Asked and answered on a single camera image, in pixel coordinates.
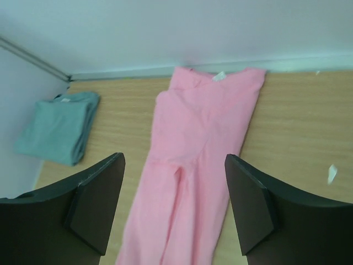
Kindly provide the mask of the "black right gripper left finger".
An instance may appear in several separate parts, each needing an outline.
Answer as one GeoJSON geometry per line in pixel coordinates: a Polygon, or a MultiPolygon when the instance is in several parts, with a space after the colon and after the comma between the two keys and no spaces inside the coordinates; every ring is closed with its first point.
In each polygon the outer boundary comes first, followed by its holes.
{"type": "Polygon", "coordinates": [[[98,264],[124,171],[124,155],[114,153],[51,185],[2,198],[1,263],[98,264]]]}

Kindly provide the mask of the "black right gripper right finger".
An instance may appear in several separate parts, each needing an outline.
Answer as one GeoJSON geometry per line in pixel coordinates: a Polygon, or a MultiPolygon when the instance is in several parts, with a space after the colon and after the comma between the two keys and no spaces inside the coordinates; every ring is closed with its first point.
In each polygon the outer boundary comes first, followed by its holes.
{"type": "Polygon", "coordinates": [[[352,204],[305,192],[236,155],[224,165],[249,264],[352,263],[352,204]]]}

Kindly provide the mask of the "pink t shirt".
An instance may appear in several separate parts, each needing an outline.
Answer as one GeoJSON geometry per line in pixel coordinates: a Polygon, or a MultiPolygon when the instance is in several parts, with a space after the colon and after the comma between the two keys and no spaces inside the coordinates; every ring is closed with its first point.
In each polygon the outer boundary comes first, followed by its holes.
{"type": "Polygon", "coordinates": [[[241,151],[265,75],[174,70],[156,98],[117,264],[212,263],[229,202],[224,162],[241,151]]]}

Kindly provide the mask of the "white paper scrap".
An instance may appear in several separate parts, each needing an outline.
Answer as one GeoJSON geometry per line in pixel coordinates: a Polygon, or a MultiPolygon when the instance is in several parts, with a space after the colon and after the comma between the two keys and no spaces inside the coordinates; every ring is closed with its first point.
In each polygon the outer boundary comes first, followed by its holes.
{"type": "Polygon", "coordinates": [[[335,165],[331,165],[328,169],[328,179],[327,184],[331,185],[336,175],[338,174],[338,169],[335,165]]]}

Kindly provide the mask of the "folded grey-blue t shirt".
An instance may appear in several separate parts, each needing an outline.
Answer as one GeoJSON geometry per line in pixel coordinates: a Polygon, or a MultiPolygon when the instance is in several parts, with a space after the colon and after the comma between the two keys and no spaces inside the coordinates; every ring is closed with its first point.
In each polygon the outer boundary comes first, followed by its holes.
{"type": "Polygon", "coordinates": [[[61,94],[36,102],[34,115],[15,143],[18,153],[75,166],[84,156],[100,102],[95,92],[61,94]]]}

